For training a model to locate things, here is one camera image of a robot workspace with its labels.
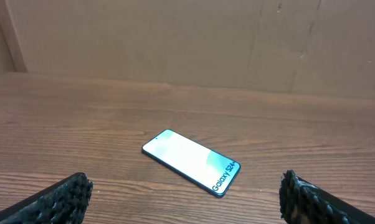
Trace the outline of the Samsung Galaxy smartphone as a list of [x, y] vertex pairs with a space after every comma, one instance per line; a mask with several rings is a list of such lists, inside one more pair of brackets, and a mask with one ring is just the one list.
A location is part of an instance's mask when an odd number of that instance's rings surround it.
[[241, 170], [237, 161], [171, 129], [144, 144], [142, 153], [217, 198], [226, 194]]

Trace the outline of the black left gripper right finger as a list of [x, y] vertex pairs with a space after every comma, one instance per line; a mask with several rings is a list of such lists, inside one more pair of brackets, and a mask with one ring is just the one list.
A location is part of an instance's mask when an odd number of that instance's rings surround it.
[[281, 218], [288, 224], [375, 224], [375, 217], [305, 181], [293, 170], [283, 173]]

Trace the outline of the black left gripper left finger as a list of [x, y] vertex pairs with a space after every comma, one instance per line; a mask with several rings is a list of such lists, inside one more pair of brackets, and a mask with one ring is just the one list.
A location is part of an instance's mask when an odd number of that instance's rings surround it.
[[0, 211], [3, 224], [81, 224], [93, 191], [83, 172], [77, 172]]

